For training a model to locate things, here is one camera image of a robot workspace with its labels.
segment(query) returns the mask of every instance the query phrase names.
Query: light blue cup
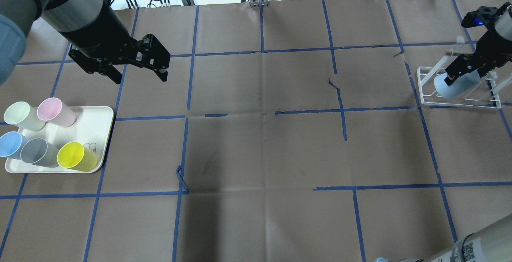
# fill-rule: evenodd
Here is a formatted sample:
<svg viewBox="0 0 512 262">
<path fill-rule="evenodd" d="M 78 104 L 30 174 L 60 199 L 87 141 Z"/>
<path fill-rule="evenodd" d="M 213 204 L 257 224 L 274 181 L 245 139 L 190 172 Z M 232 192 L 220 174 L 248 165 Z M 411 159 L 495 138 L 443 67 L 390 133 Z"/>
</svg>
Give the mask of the light blue cup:
<svg viewBox="0 0 512 262">
<path fill-rule="evenodd" d="M 20 153 L 29 140 L 15 131 L 5 133 L 0 137 L 0 157 L 21 160 Z"/>
</svg>

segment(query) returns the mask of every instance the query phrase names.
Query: gray cup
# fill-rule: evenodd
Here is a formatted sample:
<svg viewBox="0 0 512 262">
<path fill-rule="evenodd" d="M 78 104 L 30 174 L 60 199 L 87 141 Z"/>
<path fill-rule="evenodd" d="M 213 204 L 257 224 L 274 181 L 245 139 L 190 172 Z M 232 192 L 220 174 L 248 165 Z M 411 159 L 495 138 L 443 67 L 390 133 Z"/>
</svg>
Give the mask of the gray cup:
<svg viewBox="0 0 512 262">
<path fill-rule="evenodd" d="M 34 138 L 22 148 L 21 158 L 27 164 L 42 167 L 57 167 L 57 153 L 59 149 L 43 138 Z"/>
</svg>

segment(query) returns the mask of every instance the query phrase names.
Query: tray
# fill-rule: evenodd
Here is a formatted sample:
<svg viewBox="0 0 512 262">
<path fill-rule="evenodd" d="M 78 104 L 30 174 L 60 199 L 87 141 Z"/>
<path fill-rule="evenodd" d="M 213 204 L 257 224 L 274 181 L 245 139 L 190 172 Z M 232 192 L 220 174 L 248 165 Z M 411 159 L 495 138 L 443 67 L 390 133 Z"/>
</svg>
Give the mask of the tray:
<svg viewBox="0 0 512 262">
<path fill-rule="evenodd" d="M 8 158 L 5 162 L 5 169 L 9 173 L 75 173 L 87 174 L 96 172 L 105 158 L 108 136 L 112 129 L 114 120 L 114 111 L 108 106 L 92 107 L 70 107 L 76 114 L 76 122 L 70 127 L 64 128 L 54 124 L 46 123 L 43 129 L 39 131 L 30 131 L 19 129 L 18 132 L 27 138 L 44 138 L 49 143 L 60 149 L 64 144 L 77 141 L 84 146 L 89 147 L 96 153 L 98 164 L 89 172 L 81 172 L 72 169 L 66 169 L 57 165 L 55 168 L 35 166 L 26 164 L 21 160 Z"/>
</svg>

